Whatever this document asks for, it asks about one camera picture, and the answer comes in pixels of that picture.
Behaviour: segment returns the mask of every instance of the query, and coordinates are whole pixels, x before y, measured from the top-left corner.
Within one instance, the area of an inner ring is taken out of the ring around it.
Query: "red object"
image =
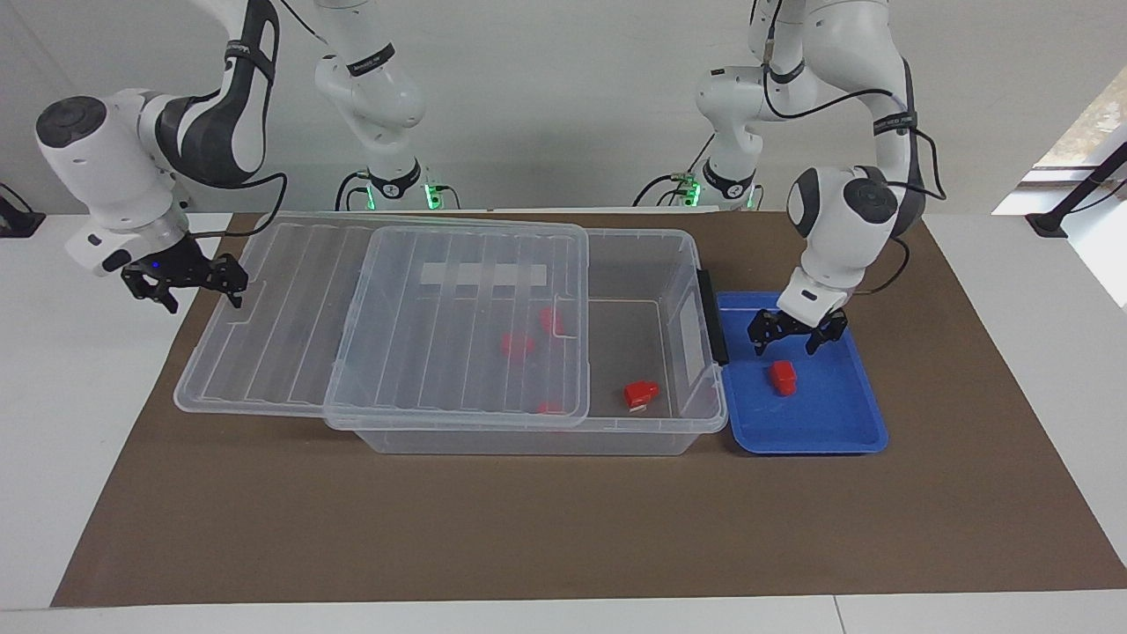
[[[545,307],[540,311],[540,328],[549,336],[562,336],[564,319],[554,307]]]
[[[536,349],[536,342],[524,336],[508,333],[500,339],[500,351],[513,361],[524,361]]]
[[[798,373],[790,361],[775,361],[771,365],[771,385],[780,396],[795,396],[798,393]]]
[[[623,391],[623,396],[627,399],[627,408],[631,412],[640,412],[645,410],[658,395],[662,394],[662,387],[653,382],[638,382],[636,384],[630,384]]]

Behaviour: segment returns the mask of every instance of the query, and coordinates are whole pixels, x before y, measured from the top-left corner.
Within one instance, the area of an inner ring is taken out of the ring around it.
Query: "white wall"
[[[224,36],[187,0],[0,0],[8,3],[64,74],[44,78],[53,64],[28,64],[26,54],[0,44],[0,177],[44,208],[78,211],[29,144],[32,123],[57,84],[100,95],[125,87],[201,93],[218,80]],[[318,24],[312,2],[294,3]],[[428,96],[418,150],[474,206],[624,204],[650,177],[683,169],[709,133],[693,86],[710,68],[749,62],[749,5],[381,2]],[[894,3],[922,126],[942,150],[952,194],[943,211],[993,209],[1127,63],[1119,11],[1121,0]],[[283,19],[269,162],[292,172],[287,206],[325,207],[361,152],[312,89],[323,46]],[[765,126],[764,135],[769,206],[781,204],[809,164],[872,160],[860,104]],[[260,204],[270,195],[264,191]],[[229,199],[206,197],[234,208]]]

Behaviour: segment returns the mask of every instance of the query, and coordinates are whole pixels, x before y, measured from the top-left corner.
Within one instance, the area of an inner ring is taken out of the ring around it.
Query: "white table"
[[[228,217],[195,216],[194,227]],[[0,241],[0,632],[1127,631],[1127,591],[43,610],[181,322],[66,258],[62,242],[82,221],[53,216],[32,240]],[[1127,556],[1127,314],[1066,242],[1033,236],[1021,218],[926,222]],[[178,296],[183,315],[194,293]]]

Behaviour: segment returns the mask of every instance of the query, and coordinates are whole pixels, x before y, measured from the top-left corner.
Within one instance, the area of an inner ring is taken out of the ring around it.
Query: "blue plastic tray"
[[[806,355],[805,337],[767,347],[763,357],[747,338],[747,325],[763,307],[775,309],[778,293],[719,293],[720,322],[729,365],[724,387],[736,441],[753,454],[876,454],[888,446],[888,430],[849,331],[840,342]],[[779,396],[767,370],[790,361],[798,394]]]

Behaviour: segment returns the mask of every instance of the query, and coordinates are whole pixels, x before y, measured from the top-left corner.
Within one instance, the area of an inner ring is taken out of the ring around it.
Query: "plastic lid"
[[[589,409],[587,233],[574,224],[385,226],[326,395],[347,431],[570,428]]]

